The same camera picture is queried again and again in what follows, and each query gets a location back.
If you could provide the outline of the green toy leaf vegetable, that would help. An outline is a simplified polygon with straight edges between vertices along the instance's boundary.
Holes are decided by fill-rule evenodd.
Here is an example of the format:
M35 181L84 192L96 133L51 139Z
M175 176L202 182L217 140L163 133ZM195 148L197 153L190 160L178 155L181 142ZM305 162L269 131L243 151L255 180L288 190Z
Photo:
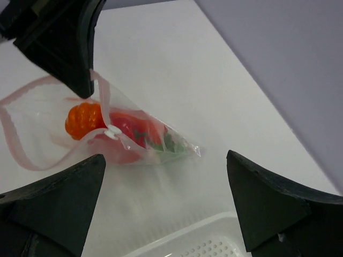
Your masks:
M157 139L159 139L160 142L146 139L146 145L149 150L153 152L154 157L160 162L185 157L190 153L184 139L178 134L165 132L162 138L157 137Z

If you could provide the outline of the orange toy pumpkin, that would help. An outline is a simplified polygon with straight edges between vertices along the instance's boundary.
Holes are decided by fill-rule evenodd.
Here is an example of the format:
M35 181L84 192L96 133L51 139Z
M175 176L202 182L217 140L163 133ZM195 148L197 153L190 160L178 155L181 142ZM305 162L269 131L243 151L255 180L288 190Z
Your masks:
M65 120L65 130L74 140L93 130L106 128L99 103L83 102L72 107Z

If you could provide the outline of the clear zip top bag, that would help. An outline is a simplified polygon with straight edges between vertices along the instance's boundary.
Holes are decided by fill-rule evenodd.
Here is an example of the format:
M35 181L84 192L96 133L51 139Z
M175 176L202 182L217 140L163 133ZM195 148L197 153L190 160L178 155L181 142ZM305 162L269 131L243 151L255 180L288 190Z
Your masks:
M96 72L82 99L52 76L1 100L8 149L23 168L45 171L95 154L111 165L159 165L200 156L197 144L139 108Z

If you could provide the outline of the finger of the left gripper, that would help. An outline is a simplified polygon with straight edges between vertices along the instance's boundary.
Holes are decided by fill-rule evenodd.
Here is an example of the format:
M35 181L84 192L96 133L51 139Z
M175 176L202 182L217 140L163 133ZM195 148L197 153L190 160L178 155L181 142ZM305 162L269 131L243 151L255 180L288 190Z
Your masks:
M94 93L95 27L104 0L9 1L1 36L81 98Z

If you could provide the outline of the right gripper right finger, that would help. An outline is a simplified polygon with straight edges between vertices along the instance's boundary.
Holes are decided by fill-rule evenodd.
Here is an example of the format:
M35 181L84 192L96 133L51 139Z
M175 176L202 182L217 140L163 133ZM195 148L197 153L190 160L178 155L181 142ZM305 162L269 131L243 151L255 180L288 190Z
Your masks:
M342 197L304 186L230 150L230 189L252 256L342 256Z

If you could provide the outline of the red toy strawberry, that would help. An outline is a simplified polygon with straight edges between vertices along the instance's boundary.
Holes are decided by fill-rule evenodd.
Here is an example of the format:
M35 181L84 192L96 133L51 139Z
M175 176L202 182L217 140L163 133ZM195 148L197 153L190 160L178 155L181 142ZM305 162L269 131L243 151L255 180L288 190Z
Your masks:
M163 150L162 141L167 133L167 128L162 122L149 117L143 111L113 111L109 117L111 124L118 127L139 147ZM142 158L139 151L128 150L120 142L112 141L110 147L114 151L110 155L110 161L115 164L131 164Z

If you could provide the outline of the white perforated plastic basket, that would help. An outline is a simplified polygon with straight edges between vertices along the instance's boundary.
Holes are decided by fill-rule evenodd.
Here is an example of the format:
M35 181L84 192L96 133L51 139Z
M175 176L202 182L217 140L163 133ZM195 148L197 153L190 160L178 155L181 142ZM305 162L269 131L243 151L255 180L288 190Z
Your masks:
M223 212L173 232L127 256L251 256L233 211Z

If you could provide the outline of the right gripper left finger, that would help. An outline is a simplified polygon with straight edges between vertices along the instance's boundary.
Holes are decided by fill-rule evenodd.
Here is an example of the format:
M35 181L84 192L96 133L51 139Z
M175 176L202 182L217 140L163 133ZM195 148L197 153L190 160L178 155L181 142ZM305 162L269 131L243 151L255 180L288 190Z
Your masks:
M105 174L103 155L1 194L1 256L81 256Z

